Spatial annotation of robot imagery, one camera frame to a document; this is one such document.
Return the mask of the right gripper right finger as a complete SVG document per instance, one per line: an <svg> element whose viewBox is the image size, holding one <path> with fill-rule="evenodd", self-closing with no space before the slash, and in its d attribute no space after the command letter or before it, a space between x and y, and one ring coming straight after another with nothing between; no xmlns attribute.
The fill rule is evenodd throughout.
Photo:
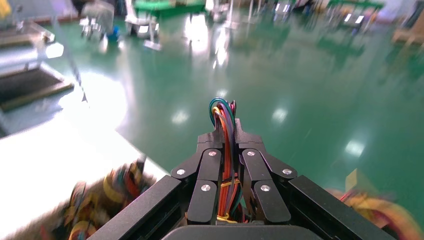
<svg viewBox="0 0 424 240"><path fill-rule="evenodd" d="M390 240L392 236L290 165L269 154L259 135L235 121L242 186L262 240Z"/></svg>

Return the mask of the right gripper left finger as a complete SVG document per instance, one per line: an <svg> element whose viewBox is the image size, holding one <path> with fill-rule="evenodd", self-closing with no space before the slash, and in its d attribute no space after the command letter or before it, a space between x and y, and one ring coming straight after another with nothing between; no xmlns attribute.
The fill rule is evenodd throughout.
<svg viewBox="0 0 424 240"><path fill-rule="evenodd" d="M200 239L192 228L217 225L224 153L218 130L199 136L195 154L144 191L90 239Z"/></svg>

